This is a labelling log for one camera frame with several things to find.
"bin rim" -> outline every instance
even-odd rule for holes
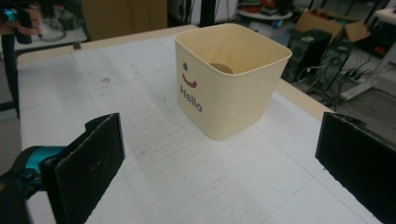
[[[224,76],[229,76],[229,77],[239,77],[239,76],[245,75],[246,73],[251,73],[251,72],[257,71],[257,70],[259,70],[259,69],[263,69],[264,67],[271,66],[271,65],[273,65],[273,64],[280,63],[280,62],[282,62],[282,61],[288,60],[288,59],[291,57],[292,52],[291,52],[291,50],[290,50],[289,48],[287,48],[287,47],[285,47],[285,46],[283,46],[283,45],[277,43],[276,41],[272,40],[271,38],[268,38],[267,36],[260,35],[260,34],[254,32],[254,31],[248,29],[248,28],[245,27],[245,26],[242,26],[242,25],[239,25],[239,24],[235,24],[235,23],[226,23],[226,24],[219,24],[219,25],[213,25],[213,26],[206,26],[206,27],[203,27],[203,28],[198,28],[198,29],[193,29],[193,30],[189,30],[189,31],[180,32],[180,33],[178,33],[178,34],[176,34],[176,35],[174,36],[174,40],[175,40],[175,42],[176,42],[177,44],[179,44],[181,47],[185,47],[185,45],[181,44],[181,43],[177,40],[177,38],[178,38],[179,36],[184,35],[184,34],[194,33],[194,32],[201,31],[201,30],[206,30],[206,29],[207,29],[207,30],[209,30],[209,29],[215,29],[216,27],[219,27],[219,26],[230,26],[230,27],[233,26],[233,27],[237,27],[238,29],[243,29],[243,30],[245,30],[245,31],[250,32],[252,35],[258,36],[259,38],[263,38],[263,39],[269,40],[269,41],[273,42],[275,45],[280,46],[282,49],[285,49],[285,50],[288,52],[288,56],[285,57],[285,58],[279,59],[279,60],[277,60],[277,61],[274,61],[274,62],[272,62],[272,63],[268,63],[268,64],[266,64],[266,65],[259,66],[259,67],[257,67],[257,68],[248,70],[248,71],[246,71],[246,72],[229,74],[229,73],[221,72],[220,70],[218,70],[218,69],[216,69],[215,67],[213,67],[212,65],[210,65],[210,63],[207,63],[207,62],[205,62],[203,59],[201,59],[200,57],[198,57],[198,56],[197,56],[195,53],[193,53],[191,50],[189,50],[189,49],[187,49],[187,48],[183,48],[184,50],[188,51],[191,55],[193,55],[194,58],[196,58],[197,60],[201,61],[202,63],[204,63],[205,66],[210,67],[212,70],[216,71],[217,73],[220,73],[220,74],[222,74],[222,75],[224,75]]]

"cream plastic bin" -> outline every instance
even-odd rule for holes
[[[225,139],[262,117],[291,51],[236,24],[175,36],[178,104],[210,138]]]

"floor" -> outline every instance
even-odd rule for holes
[[[378,59],[370,57],[370,55],[359,49],[354,49],[344,68],[356,68],[365,62],[368,63],[361,68],[361,71],[373,69],[378,63]],[[396,69],[393,68],[394,65],[389,64],[384,71],[388,71],[391,76],[396,76]],[[0,63],[0,71],[2,71],[0,75],[0,103],[4,103],[10,101],[11,97],[3,72],[3,63]],[[299,83],[294,85],[300,90],[306,91],[308,84]],[[347,82],[342,88],[347,90],[353,85],[356,84]],[[335,86],[337,85],[333,84],[331,92],[327,93],[334,94]],[[323,100],[322,97],[317,95],[312,95],[312,97],[318,101]],[[396,97],[378,89],[371,89],[348,102],[340,102],[336,107],[331,106],[331,109],[337,113],[361,119],[367,123],[369,129],[396,143]],[[9,169],[21,150],[20,123],[15,111],[0,112],[0,174]]]

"smiley face logo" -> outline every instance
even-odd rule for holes
[[[189,70],[189,67],[187,66],[186,63],[183,63],[183,68],[184,68],[184,71],[186,71],[186,72]],[[188,80],[186,79],[186,76],[184,75],[184,73],[182,74],[182,76],[183,76],[184,82],[185,82],[189,87],[191,87],[191,88],[196,88],[196,87],[197,87],[198,83],[197,83],[196,81],[193,81],[193,82],[188,81]]]

